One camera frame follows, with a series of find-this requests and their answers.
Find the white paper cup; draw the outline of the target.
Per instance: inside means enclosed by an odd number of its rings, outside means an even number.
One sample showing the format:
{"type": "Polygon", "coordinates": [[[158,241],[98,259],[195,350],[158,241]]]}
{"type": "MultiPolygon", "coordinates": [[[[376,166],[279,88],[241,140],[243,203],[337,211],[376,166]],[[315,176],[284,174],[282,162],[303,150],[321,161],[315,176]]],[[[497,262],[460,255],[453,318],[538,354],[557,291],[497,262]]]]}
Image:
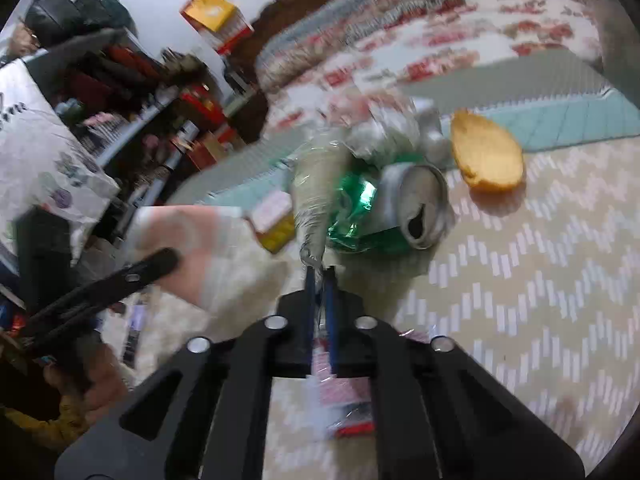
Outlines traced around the white paper cup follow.
{"type": "Polygon", "coordinates": [[[142,207],[127,243],[137,260],[164,248],[174,250],[179,262],[156,287],[213,318],[261,315],[274,304],[291,271],[288,260],[259,246],[238,207],[142,207]]]}

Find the clear plastic wrapper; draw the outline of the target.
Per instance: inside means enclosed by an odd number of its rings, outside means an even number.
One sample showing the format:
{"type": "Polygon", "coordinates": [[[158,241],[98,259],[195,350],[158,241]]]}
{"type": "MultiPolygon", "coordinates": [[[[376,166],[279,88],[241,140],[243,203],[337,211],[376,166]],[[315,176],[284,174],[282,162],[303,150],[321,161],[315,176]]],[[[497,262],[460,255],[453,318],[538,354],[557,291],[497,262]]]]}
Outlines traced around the clear plastic wrapper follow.
{"type": "Polygon", "coordinates": [[[337,187],[352,161],[345,138],[342,127],[318,130],[294,157],[290,190],[299,255],[305,266],[316,271],[322,269],[337,187]]]}

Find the red white snack wrapper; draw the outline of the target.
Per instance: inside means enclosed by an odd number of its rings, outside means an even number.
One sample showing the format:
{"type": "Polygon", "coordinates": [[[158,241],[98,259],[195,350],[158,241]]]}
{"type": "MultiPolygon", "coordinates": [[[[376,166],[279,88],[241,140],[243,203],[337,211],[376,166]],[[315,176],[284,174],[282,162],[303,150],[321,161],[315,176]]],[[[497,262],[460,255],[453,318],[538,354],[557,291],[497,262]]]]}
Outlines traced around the red white snack wrapper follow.
{"type": "Polygon", "coordinates": [[[339,378],[332,373],[323,344],[312,350],[306,379],[309,420],[317,439],[343,439],[374,433],[367,378],[339,378]]]}

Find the white printed bag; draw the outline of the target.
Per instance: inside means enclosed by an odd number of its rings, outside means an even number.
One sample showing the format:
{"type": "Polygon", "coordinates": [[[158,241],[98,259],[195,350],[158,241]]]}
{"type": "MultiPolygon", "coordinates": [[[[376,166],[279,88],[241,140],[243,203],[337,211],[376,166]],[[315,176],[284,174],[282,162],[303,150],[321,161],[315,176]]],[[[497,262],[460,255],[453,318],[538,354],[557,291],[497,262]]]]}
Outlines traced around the white printed bag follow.
{"type": "Polygon", "coordinates": [[[16,254],[14,221],[40,206],[70,222],[78,260],[119,186],[62,123],[22,62],[1,69],[1,248],[16,254]]]}

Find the zigzag beige bed mat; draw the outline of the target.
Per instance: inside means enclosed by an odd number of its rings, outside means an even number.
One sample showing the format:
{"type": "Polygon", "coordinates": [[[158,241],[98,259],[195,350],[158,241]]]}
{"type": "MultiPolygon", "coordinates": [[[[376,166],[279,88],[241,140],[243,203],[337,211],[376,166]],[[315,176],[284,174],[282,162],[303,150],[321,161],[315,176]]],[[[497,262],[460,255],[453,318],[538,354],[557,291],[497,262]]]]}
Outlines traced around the zigzag beige bed mat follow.
{"type": "MultiPolygon", "coordinates": [[[[495,119],[514,133],[591,141],[527,155],[511,197],[472,194],[447,174],[456,223],[434,252],[395,261],[338,260],[341,285],[410,336],[448,335],[579,456],[591,478],[639,409],[639,67],[606,96],[536,103],[495,119]]],[[[207,310],[152,292],[137,386],[191,335],[239,335],[300,285],[297,246],[271,257],[236,234],[231,287],[207,310]]],[[[314,428],[301,380],[273,385],[265,479],[376,479],[369,436],[314,428]]]]}

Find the cluttered dark shelf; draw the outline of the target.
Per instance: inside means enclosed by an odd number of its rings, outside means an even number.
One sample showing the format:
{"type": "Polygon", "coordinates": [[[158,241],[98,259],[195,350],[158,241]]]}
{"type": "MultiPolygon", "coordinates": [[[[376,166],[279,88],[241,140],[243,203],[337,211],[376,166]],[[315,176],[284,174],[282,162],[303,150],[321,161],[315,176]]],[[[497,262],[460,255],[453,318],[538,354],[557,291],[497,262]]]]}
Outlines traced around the cluttered dark shelf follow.
{"type": "Polygon", "coordinates": [[[119,236],[141,203],[203,169],[205,140],[237,148],[262,128],[264,102],[221,107],[204,64],[174,51],[157,62],[136,50],[102,0],[34,0],[24,26],[42,53],[10,63],[25,64],[58,118],[119,186],[88,239],[119,236]]]}

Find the crushed green soda can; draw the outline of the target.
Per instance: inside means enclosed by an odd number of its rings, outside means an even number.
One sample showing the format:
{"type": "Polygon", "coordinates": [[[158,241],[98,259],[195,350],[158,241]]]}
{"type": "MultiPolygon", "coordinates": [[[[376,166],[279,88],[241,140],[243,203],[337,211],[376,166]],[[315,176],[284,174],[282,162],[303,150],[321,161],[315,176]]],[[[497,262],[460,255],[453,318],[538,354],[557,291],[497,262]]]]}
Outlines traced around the crushed green soda can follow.
{"type": "Polygon", "coordinates": [[[452,210],[442,172],[428,162],[355,164],[336,189],[328,245],[343,254],[403,255],[437,245],[452,210]]]}

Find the small pink yellow box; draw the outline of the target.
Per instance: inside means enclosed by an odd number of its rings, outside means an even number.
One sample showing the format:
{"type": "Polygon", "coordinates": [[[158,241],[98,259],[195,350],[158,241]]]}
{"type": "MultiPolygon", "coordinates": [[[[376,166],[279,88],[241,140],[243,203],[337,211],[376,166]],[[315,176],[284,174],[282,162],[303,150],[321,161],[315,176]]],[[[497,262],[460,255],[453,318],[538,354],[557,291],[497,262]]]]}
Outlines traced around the small pink yellow box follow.
{"type": "Polygon", "coordinates": [[[269,193],[247,217],[258,243],[270,254],[276,254],[295,238],[292,197],[287,192],[269,193]]]}

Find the dark wooden headboard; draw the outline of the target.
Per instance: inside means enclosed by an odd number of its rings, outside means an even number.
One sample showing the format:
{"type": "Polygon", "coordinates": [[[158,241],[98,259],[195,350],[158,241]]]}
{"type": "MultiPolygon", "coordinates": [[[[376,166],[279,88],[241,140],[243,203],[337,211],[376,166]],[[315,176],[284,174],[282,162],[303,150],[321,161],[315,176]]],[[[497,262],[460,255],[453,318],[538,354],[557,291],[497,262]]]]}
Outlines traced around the dark wooden headboard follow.
{"type": "Polygon", "coordinates": [[[236,91],[240,87],[231,75],[238,75],[250,86],[257,86],[255,63],[267,42],[279,32],[319,10],[330,0],[272,0],[252,21],[254,32],[240,42],[224,57],[224,80],[236,91]]]}

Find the crumpled silver foil wrapper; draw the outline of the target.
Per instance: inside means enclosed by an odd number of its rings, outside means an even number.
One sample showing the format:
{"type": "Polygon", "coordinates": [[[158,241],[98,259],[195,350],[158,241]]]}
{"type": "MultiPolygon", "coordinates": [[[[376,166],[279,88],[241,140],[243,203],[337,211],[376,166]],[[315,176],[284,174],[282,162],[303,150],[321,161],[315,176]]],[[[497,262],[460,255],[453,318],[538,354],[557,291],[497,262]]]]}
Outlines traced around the crumpled silver foil wrapper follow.
{"type": "Polygon", "coordinates": [[[345,143],[355,157],[378,168],[409,160],[444,168],[452,155],[439,110],[427,98],[371,102],[369,117],[348,128],[345,143]]]}

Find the patterned pillow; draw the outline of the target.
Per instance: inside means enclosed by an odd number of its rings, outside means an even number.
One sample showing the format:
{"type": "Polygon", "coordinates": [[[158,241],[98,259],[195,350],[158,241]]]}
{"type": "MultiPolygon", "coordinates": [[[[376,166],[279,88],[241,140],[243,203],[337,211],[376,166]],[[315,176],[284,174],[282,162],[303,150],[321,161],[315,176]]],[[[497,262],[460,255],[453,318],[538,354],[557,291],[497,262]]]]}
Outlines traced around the patterned pillow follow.
{"type": "Polygon", "coordinates": [[[257,82],[263,92],[277,92],[378,30],[462,3],[464,0],[330,0],[266,43],[255,62],[257,82]]]}

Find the floral bed sheet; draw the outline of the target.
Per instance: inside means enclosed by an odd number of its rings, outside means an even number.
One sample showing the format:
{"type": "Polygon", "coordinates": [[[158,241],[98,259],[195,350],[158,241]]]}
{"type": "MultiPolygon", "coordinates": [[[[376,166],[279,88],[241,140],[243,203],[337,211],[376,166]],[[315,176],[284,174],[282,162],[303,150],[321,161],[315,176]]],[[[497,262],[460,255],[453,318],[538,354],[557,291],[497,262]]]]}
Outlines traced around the floral bed sheet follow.
{"type": "Polygon", "coordinates": [[[602,46],[594,13],[573,0],[464,0],[322,55],[268,92],[264,129],[324,122],[337,99],[351,91],[379,92],[553,48],[599,64],[602,46]]]}

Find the yellow red wall calendar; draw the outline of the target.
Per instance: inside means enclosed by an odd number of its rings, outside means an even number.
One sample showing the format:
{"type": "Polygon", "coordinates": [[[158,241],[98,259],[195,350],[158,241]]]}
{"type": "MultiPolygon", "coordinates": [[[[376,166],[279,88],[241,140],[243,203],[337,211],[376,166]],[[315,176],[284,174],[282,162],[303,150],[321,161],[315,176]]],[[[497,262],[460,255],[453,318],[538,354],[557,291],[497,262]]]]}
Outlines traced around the yellow red wall calendar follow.
{"type": "Polygon", "coordinates": [[[229,54],[254,29],[228,0],[188,0],[180,15],[218,55],[229,54]]]}

